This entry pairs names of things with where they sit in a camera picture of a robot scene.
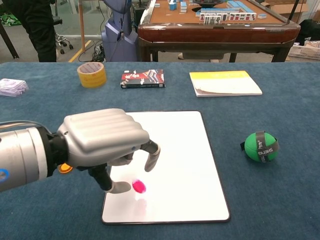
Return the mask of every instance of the whiteboard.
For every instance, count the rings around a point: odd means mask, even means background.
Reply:
[[[141,180],[145,193],[106,193],[106,224],[226,222],[230,212],[206,129],[198,111],[128,113],[161,147],[154,169],[145,172],[148,153],[138,150],[129,165],[113,166],[115,182]]]

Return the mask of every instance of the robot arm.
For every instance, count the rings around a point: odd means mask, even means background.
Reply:
[[[67,163],[88,170],[108,193],[123,193],[128,183],[113,182],[106,166],[129,164],[137,150],[149,153],[145,171],[158,160],[160,147],[121,109],[69,115],[57,133],[43,126],[0,133],[0,192],[50,177]]]

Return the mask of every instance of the chair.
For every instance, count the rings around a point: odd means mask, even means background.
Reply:
[[[62,24],[62,18],[58,16],[57,0],[52,0],[51,4],[54,4],[54,11],[55,11],[55,15],[52,16],[53,17],[53,25],[55,26],[58,24]],[[66,47],[67,43],[68,43],[69,48],[71,50],[74,49],[74,46],[72,46],[70,41],[65,36],[59,35],[56,31],[54,31],[54,33],[55,33],[55,42],[59,46],[61,54],[65,54],[65,50],[63,49],[63,47]]]

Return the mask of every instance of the green ball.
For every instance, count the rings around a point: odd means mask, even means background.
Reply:
[[[276,142],[276,139],[270,135],[269,133],[264,133],[265,144],[267,146]],[[260,157],[258,155],[258,148],[257,148],[257,140],[256,140],[256,133],[250,134],[244,142],[244,151],[254,161],[261,162]],[[277,156],[278,152],[273,152],[268,155],[268,159],[271,161]]]

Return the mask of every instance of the yellow tape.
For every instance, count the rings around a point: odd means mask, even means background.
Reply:
[[[107,82],[105,66],[100,62],[87,62],[76,70],[81,85],[85,88],[98,88]]]

